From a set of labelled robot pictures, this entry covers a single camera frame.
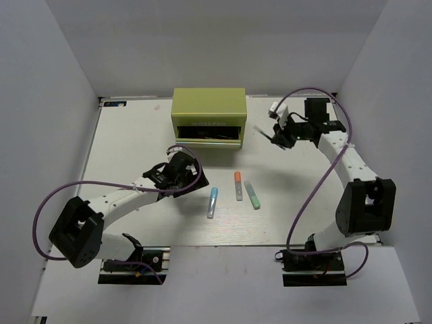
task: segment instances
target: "cable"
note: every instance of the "cable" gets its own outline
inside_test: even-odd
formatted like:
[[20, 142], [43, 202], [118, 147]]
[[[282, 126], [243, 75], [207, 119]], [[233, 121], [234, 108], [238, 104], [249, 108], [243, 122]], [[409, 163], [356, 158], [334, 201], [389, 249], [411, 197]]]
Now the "cable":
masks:
[[58, 192], [62, 191], [63, 189], [72, 187], [72, 186], [77, 186], [80, 184], [95, 184], [98, 186], [108, 186], [108, 187], [116, 187], [116, 188], [121, 188], [121, 189], [127, 189], [127, 190], [139, 190], [142, 192], [160, 192], [160, 193], [169, 193], [169, 194], [174, 194], [177, 192], [182, 192], [185, 191], [191, 187], [193, 187], [200, 179], [201, 174], [203, 172], [203, 167], [201, 165], [201, 162], [199, 160], [199, 158], [195, 155], [195, 153], [188, 147], [185, 147], [183, 145], [173, 145], [170, 146], [168, 148], [168, 150], [173, 149], [175, 147], [181, 147], [182, 149], [187, 150], [189, 153], [192, 154], [192, 157], [194, 157], [196, 159], [196, 161], [198, 162], [198, 175], [196, 177], [196, 179], [194, 181], [192, 181], [190, 184], [188, 184], [186, 187], [180, 188], [180, 189], [175, 189], [175, 190], [163, 190], [163, 189], [156, 189], [156, 188], [141, 188], [141, 187], [133, 187], [133, 186], [129, 186], [126, 184], [115, 184], [112, 182], [102, 182], [102, 181], [92, 181], [92, 180], [80, 180], [80, 181], [74, 181], [74, 182], [70, 182], [68, 184], [64, 184], [60, 187], [58, 187], [57, 189], [54, 189], [52, 192], [50, 192], [44, 200], [42, 200], [42, 202], [40, 203], [38, 209], [36, 210], [36, 213], [34, 214], [34, 219], [33, 219], [33, 226], [32, 226], [32, 239], [33, 239], [33, 244], [34, 247], [36, 248], [36, 251], [45, 259], [48, 260], [52, 260], [52, 261], [64, 261], [66, 260], [66, 258], [62, 258], [62, 257], [56, 257], [56, 256], [50, 256], [48, 254], [46, 254], [45, 252], [42, 251], [41, 247], [39, 246], [38, 243], [38, 238], [37, 238], [37, 226], [38, 226], [38, 220], [39, 217], [41, 216], [41, 211], [43, 209], [43, 207], [46, 205], [46, 203], [48, 202], [49, 199], [51, 199], [52, 196], [54, 196], [55, 194], [57, 194]]
[[303, 117], [303, 116], [301, 116], [301, 114], [299, 114], [299, 113], [294, 113], [294, 112], [289, 113], [287, 119], [290, 118], [292, 115], [296, 115], [297, 117], [299, 117], [301, 120], [304, 120], [305, 122], [308, 121], [308, 119], [307, 119], [306, 117]]
[[148, 270], [150, 270], [153, 275], [155, 275], [157, 281], [160, 284], [163, 284], [162, 279], [159, 277], [157, 272], [148, 264], [141, 262], [141, 261], [119, 261], [119, 260], [107, 260], [108, 263], [113, 263], [114, 265], [142, 265], [143, 267], [146, 267]]
[[303, 90], [315, 90], [315, 91], [322, 92], [322, 93], [326, 94], [330, 99], [332, 99], [332, 100], [335, 101], [335, 103], [342, 110], [342, 113], [344, 114], [344, 116], [346, 118], [346, 121], [348, 123], [348, 139], [346, 141], [346, 144], [342, 148], [342, 150], [339, 152], [339, 154], [337, 155], [337, 157], [335, 158], [335, 160], [333, 161], [333, 163], [330, 165], [329, 169], [324, 173], [323, 177], [318, 181], [318, 184], [313, 188], [312, 192], [306, 198], [305, 202], [303, 203], [303, 205], [301, 206], [300, 210], [298, 211], [297, 216], [294, 218], [294, 221], [292, 222], [290, 231], [288, 233], [288, 237], [286, 239], [286, 248], [287, 248], [288, 252], [291, 253], [291, 254], [297, 254], [297, 255], [318, 255], [318, 254], [339, 252], [339, 251], [341, 251], [341, 250], [343, 250], [345, 248], [348, 248], [350, 246], [353, 246], [353, 245], [361, 245], [366, 250], [366, 254], [364, 256], [364, 260], [363, 260], [362, 264], [360, 265], [360, 267], [357, 270], [355, 270], [353, 273], [351, 273], [351, 274], [349, 274], [349, 275], [346, 276], [346, 278], [349, 278], [349, 277], [352, 277], [353, 275], [356, 275], [364, 267], [364, 265], [366, 264], [366, 261], [367, 261], [367, 259], [369, 257], [369, 249], [368, 249], [367, 245], [365, 243], [363, 243], [363, 242], [351, 242], [351, 243], [345, 245], [342, 248], [330, 248], [328, 250], [312, 251], [312, 252], [298, 252], [298, 251], [294, 251], [294, 250], [290, 249], [291, 237], [292, 237], [292, 234], [294, 233], [294, 229], [296, 228], [296, 225], [297, 225], [300, 217], [303, 215], [304, 210], [307, 208], [307, 206], [311, 202], [312, 198], [317, 193], [318, 189], [323, 185], [324, 181], [327, 179], [327, 177], [329, 176], [329, 174], [334, 170], [334, 168], [338, 164], [339, 160], [342, 158], [342, 155], [344, 155], [344, 153], [346, 152], [346, 150], [350, 146], [351, 139], [352, 139], [352, 124], [351, 124], [351, 119], [350, 119], [350, 116], [348, 115], [348, 112], [346, 111], [345, 107], [331, 93], [327, 92], [326, 90], [323, 90], [323, 89], [320, 89], [320, 88], [314, 88], [314, 87], [299, 88], [297, 90], [294, 90], [294, 91], [288, 93], [284, 98], [282, 98], [282, 100], [277, 104], [277, 106], [275, 108], [275, 112], [279, 109], [279, 107], [281, 106], [281, 104], [289, 96], [291, 96], [292, 94], [294, 94], [296, 92], [303, 91]]
[[320, 278], [320, 277], [323, 277], [324, 275], [326, 275], [327, 272], [329, 272], [329, 270], [330, 270], [330, 262], [327, 262], [327, 265], [325, 266], [325, 270], [324, 270], [324, 272], [323, 272], [322, 274], [320, 274], [320, 275], [314, 275], [313, 277], [314, 277], [315, 279], [318, 279], [318, 278]]
[[281, 254], [281, 253], [282, 253], [282, 250], [280, 250], [280, 251], [278, 251], [278, 252], [275, 253], [275, 260], [277, 262], [282, 262], [284, 260], [284, 256], [283, 255], [280, 258], [277, 257], [277, 255]]

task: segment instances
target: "green marker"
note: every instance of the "green marker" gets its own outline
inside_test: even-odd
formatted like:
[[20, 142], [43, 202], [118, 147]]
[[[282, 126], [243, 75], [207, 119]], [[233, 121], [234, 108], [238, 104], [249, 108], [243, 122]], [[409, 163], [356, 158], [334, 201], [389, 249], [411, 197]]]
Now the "green marker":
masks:
[[246, 180], [245, 182], [243, 182], [243, 184], [246, 189], [246, 192], [249, 195], [250, 202], [252, 203], [254, 209], [260, 209], [261, 204], [259, 203], [258, 197], [255, 194], [254, 188], [252, 187], [252, 184], [250, 184], [250, 181]]

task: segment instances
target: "box opening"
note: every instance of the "box opening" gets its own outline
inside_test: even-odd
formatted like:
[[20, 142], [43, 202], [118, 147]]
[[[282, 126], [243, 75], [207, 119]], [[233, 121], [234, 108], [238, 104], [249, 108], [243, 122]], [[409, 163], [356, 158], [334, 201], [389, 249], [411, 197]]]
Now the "box opening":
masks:
[[178, 126], [178, 138], [239, 140], [240, 126]]

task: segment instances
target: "blue marker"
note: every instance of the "blue marker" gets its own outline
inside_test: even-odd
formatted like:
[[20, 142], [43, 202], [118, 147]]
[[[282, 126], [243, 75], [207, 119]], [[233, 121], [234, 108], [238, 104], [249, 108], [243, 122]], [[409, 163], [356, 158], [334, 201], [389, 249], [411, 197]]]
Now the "blue marker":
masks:
[[211, 188], [210, 192], [210, 201], [209, 201], [209, 210], [207, 211], [207, 218], [212, 219], [215, 215], [216, 208], [216, 199], [217, 199], [217, 188]]

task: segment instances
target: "white wall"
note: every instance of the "white wall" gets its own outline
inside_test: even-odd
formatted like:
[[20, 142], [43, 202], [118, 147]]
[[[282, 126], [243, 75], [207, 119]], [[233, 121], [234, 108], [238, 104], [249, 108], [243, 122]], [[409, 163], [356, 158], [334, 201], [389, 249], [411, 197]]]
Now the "white wall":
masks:
[[[27, 323], [44, 260], [32, 218], [52, 189], [83, 168], [97, 98], [43, 0], [0, 1], [1, 323]], [[40, 242], [73, 191], [53, 199]]]
[[394, 244], [432, 323], [432, 2], [390, 0], [340, 91], [365, 161], [397, 186]]
[[101, 97], [342, 85], [387, 0], [47, 0]]

